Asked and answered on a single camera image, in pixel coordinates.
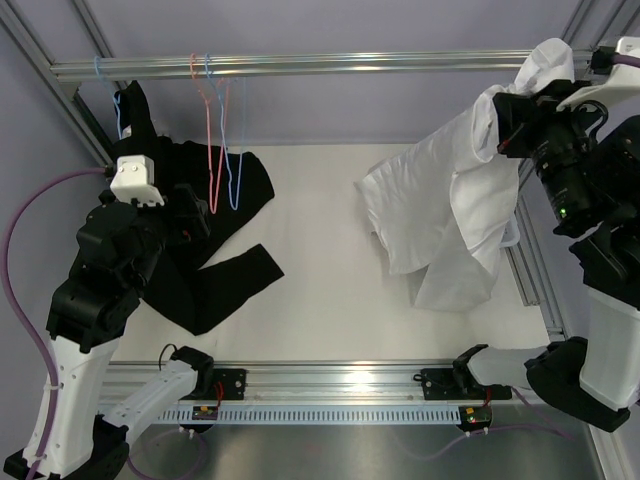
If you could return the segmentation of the white and black shirt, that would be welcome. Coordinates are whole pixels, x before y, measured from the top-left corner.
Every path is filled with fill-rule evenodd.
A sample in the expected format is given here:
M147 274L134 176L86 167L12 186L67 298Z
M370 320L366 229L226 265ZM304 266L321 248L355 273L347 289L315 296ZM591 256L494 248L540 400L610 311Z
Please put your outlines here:
M466 312L490 299L516 208L520 162L497 151L493 99L573 78L571 47L548 39L512 83L487 88L465 111L356 182L390 274L409 279L413 307Z

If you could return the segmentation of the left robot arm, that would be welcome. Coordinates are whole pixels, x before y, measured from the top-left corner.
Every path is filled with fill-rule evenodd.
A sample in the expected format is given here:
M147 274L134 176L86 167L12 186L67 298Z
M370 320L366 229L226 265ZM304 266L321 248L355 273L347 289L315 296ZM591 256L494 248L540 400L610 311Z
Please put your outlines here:
M49 339L37 342L48 377L28 445L4 463L15 479L113 479L161 413L214 388L212 357L181 347L137 392L99 413L107 368L161 254L208 232L203 206L187 185L169 194L112 186L101 202L78 231L78 255L53 294Z

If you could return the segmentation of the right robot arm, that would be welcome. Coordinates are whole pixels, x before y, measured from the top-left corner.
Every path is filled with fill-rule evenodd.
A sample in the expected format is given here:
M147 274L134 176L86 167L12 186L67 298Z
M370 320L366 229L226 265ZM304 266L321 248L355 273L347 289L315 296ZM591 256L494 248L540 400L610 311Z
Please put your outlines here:
M465 397L497 386L530 389L612 432L639 400L639 120L599 138L606 104L568 102L584 88L555 80L535 94L499 93L493 105L498 152L533 163L556 233L572 239L589 296L589 334L536 349L479 344L453 362L452 383Z

